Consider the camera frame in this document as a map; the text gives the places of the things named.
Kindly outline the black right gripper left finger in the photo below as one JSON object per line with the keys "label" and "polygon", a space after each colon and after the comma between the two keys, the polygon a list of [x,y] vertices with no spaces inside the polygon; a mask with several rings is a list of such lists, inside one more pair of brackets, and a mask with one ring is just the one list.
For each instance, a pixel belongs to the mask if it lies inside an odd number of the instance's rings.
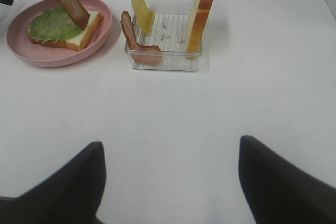
{"label": "black right gripper left finger", "polygon": [[1,197],[1,223],[100,223],[105,184],[103,144],[91,142],[31,190]]}

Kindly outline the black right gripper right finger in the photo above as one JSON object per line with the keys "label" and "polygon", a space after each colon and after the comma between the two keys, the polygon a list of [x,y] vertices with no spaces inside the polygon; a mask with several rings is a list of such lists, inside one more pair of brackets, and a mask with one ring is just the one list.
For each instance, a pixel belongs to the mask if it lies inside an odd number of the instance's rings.
{"label": "black right gripper right finger", "polygon": [[238,177],[256,223],[335,223],[335,188],[253,136],[240,138]]}

